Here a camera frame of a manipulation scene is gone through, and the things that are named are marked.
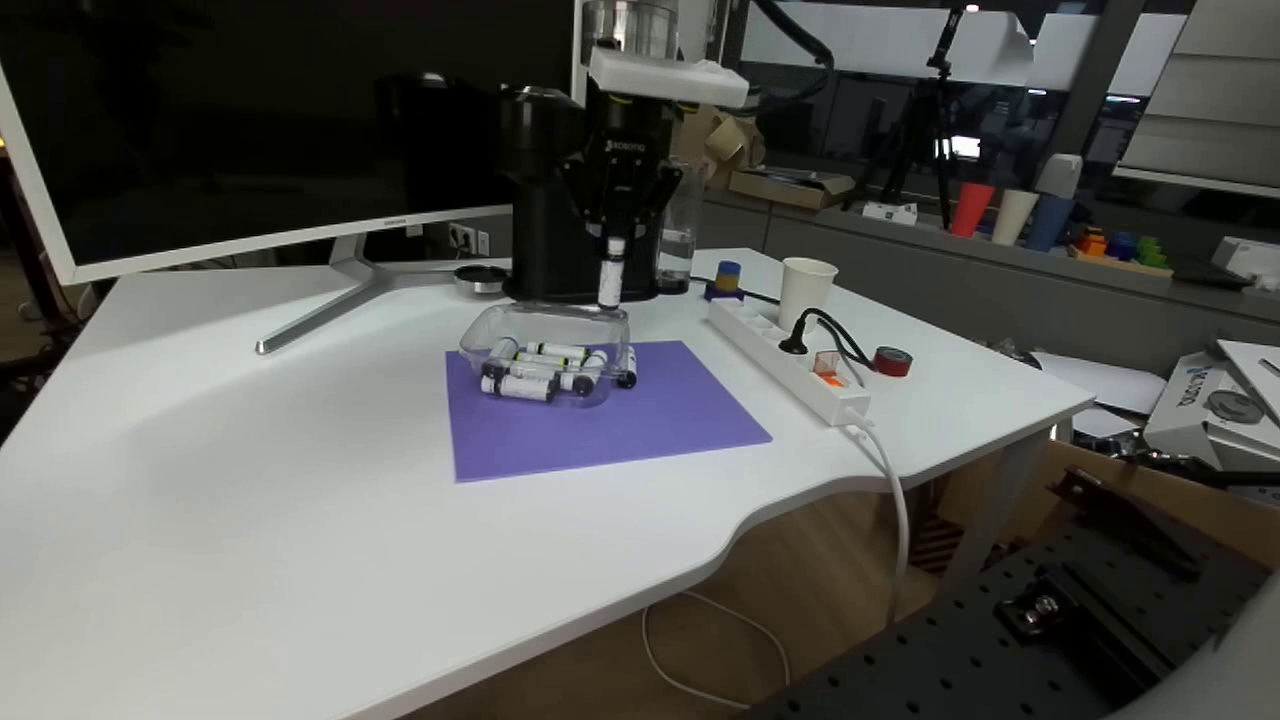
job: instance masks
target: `table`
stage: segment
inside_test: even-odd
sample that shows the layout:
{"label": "table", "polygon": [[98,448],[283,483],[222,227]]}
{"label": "table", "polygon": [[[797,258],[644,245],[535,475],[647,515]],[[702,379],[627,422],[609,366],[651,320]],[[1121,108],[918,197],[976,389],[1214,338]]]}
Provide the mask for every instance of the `table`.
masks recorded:
{"label": "table", "polygon": [[[758,251],[694,268],[727,258],[781,288]],[[117,285],[0,451],[0,717],[398,717],[693,590],[762,515],[882,489],[694,295],[634,303],[634,341],[685,341],[772,443],[455,483],[443,353],[482,303],[441,268],[390,275],[280,356],[252,346],[331,295],[328,268]],[[1037,437],[1088,397],[850,292],[828,311],[914,353],[871,379],[913,489],[1019,448],[964,542],[982,555]]]}

